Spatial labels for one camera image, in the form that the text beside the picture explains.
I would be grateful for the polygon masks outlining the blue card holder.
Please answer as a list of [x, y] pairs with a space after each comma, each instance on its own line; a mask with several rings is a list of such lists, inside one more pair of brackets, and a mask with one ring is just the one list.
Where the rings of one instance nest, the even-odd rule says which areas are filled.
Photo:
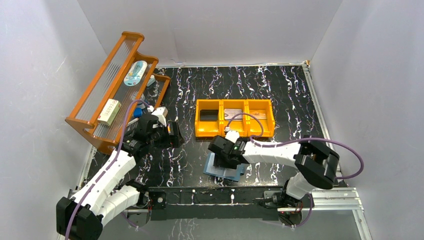
[[206, 157], [203, 173], [213, 177], [224, 178], [238, 182], [246, 172], [248, 164], [238, 165], [236, 169], [214, 166], [215, 154], [210, 152]]

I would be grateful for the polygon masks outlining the yellow three-compartment bin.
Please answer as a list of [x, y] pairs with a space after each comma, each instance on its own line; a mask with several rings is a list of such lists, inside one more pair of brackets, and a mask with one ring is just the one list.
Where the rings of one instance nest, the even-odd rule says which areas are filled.
[[[242, 113], [231, 120], [224, 119], [224, 109], [242, 109]], [[217, 121], [200, 121], [200, 110], [219, 110]], [[252, 110], [266, 110], [267, 119], [257, 119], [250, 114]], [[241, 137], [274, 136], [276, 121], [272, 102], [269, 99], [198, 99], [196, 101], [194, 132], [198, 138], [224, 137], [225, 128], [237, 131]]]

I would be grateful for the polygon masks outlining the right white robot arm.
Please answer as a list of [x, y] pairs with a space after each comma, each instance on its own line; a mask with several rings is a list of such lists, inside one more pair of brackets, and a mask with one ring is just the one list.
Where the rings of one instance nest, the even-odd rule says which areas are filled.
[[239, 181], [243, 168], [257, 163], [297, 169], [281, 192], [264, 194], [261, 204], [266, 208], [295, 207], [312, 190], [331, 190], [336, 184], [339, 154], [310, 136], [284, 144], [256, 141], [230, 130], [224, 137], [214, 136], [208, 150], [203, 172], [233, 181]]

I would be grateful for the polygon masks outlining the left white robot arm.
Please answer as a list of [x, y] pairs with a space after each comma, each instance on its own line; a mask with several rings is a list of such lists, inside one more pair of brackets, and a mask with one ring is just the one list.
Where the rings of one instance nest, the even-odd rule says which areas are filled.
[[125, 130], [102, 168], [71, 197], [56, 204], [56, 231], [67, 240], [97, 240], [103, 228], [130, 207], [152, 209], [161, 194], [132, 179], [121, 179], [153, 148], [179, 148], [179, 125], [167, 119], [166, 107], [149, 108]]

